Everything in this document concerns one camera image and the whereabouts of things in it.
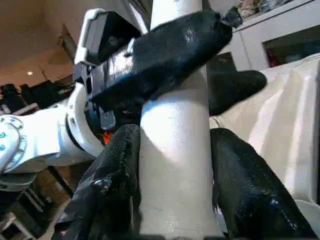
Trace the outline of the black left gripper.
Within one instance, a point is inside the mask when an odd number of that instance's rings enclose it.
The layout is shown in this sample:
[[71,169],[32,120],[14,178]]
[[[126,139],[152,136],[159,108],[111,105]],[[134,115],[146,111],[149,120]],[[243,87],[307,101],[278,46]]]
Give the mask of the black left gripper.
[[99,61],[96,47],[77,45],[74,81],[84,86],[89,122],[96,130],[140,124],[140,101],[180,85],[217,55],[242,24],[236,7],[225,15],[202,10],[164,23]]

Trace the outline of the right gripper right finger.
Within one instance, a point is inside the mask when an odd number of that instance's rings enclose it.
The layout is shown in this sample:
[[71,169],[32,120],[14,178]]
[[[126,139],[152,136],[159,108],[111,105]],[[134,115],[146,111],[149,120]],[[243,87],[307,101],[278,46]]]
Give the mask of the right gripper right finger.
[[211,130],[214,207],[230,238],[317,239],[294,199],[255,149],[226,128]]

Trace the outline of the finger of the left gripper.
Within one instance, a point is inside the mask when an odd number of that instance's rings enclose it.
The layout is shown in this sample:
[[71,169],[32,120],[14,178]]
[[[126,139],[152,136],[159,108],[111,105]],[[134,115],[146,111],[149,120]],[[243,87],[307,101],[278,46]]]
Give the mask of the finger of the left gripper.
[[266,76],[256,70],[212,73],[207,79],[209,115],[223,114],[259,93],[266,85]]

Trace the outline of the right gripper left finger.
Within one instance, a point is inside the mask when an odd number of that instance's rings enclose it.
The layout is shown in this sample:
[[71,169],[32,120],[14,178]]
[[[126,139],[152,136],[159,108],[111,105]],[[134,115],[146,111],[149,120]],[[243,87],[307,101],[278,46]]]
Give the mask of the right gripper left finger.
[[121,126],[82,176],[53,240],[125,240],[139,206],[140,128]]

